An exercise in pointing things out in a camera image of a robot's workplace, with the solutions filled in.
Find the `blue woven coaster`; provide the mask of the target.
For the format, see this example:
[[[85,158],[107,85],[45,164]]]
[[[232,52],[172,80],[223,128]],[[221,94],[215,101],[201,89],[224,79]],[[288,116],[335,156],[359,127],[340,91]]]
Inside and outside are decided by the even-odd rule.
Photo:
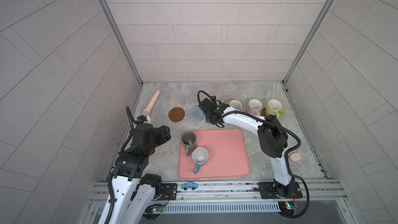
[[[199,122],[204,118],[204,113],[200,108],[192,108],[188,112],[188,118],[191,121]]]

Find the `teal handled mug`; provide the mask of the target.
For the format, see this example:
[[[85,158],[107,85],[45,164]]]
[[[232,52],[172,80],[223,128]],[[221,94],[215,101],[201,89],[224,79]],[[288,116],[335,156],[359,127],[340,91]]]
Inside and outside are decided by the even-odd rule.
[[[240,111],[242,109],[242,107],[243,107],[242,103],[240,101],[238,101],[238,100],[231,100],[229,102],[229,105],[231,107],[233,107],[234,109],[236,109],[237,111]]]

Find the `dark wooden coaster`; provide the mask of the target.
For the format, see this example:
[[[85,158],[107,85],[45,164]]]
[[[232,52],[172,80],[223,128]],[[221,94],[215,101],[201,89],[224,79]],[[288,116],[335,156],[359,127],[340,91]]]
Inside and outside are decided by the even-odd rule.
[[[173,122],[179,122],[184,119],[185,111],[181,107],[174,107],[169,111],[168,117]]]
[[[263,109],[262,109],[261,115],[262,115],[263,117],[267,117],[267,116],[268,116],[268,115],[266,114],[266,108],[263,108]]]

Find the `grey metal mug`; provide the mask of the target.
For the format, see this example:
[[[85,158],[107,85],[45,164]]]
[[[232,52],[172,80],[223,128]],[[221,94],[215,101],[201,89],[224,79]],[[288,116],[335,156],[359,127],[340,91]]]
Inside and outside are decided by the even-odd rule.
[[[187,157],[197,148],[196,140],[197,136],[194,132],[188,131],[181,136],[181,142]]]

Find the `white mug pink handle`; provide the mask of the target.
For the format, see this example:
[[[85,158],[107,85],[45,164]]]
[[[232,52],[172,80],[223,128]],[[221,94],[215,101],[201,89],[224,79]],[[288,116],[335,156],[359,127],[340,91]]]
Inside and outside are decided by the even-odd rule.
[[[246,112],[254,116],[260,116],[261,110],[262,110],[262,103],[257,99],[251,99],[246,108]]]

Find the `blue handled mug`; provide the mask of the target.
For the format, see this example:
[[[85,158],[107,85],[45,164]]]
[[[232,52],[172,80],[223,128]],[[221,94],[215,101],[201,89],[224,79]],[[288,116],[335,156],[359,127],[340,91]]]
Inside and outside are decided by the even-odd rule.
[[[209,153],[206,148],[198,147],[192,153],[192,160],[195,163],[194,174],[197,174],[202,166],[206,164]]]

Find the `green mug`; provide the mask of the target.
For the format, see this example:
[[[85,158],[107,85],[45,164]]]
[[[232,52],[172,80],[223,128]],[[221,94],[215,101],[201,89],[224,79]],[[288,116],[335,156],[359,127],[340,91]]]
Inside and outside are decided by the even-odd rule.
[[[285,109],[283,108],[282,104],[278,100],[269,100],[265,109],[265,114],[267,117],[270,115],[275,116],[278,118],[280,115],[285,113]]]

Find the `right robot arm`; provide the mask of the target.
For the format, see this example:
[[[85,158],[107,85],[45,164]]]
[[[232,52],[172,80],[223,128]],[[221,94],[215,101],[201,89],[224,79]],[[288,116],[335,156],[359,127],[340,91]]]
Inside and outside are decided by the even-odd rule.
[[[203,90],[198,91],[197,99],[199,109],[211,124],[219,128],[224,127],[224,124],[236,125],[258,137],[261,150],[270,157],[274,170],[273,189],[280,198],[302,197],[295,181],[299,177],[292,174],[288,160],[288,154],[302,144],[296,134],[282,127],[274,115],[258,117],[238,111]]]

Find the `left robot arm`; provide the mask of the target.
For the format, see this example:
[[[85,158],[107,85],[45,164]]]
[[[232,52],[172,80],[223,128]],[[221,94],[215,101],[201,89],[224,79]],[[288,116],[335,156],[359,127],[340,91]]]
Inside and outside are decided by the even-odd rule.
[[[169,127],[151,124],[152,108],[153,104],[148,104],[137,119],[126,108],[131,129],[107,180],[109,197],[101,224],[137,224],[148,204],[162,195],[161,176],[143,174],[155,149],[171,139]]]

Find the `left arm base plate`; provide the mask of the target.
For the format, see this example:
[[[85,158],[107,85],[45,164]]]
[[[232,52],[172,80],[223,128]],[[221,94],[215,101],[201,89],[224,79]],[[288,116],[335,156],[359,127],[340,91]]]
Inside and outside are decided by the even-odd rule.
[[[160,195],[155,196],[152,200],[153,201],[176,200],[177,187],[178,186],[176,183],[163,183]]]

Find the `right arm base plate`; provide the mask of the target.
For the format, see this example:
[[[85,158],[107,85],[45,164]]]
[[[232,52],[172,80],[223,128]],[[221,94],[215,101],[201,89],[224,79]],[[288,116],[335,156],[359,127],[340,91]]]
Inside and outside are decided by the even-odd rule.
[[[288,186],[278,182],[260,182],[259,192],[262,199],[293,199],[303,198],[303,193],[298,182],[293,181]]]

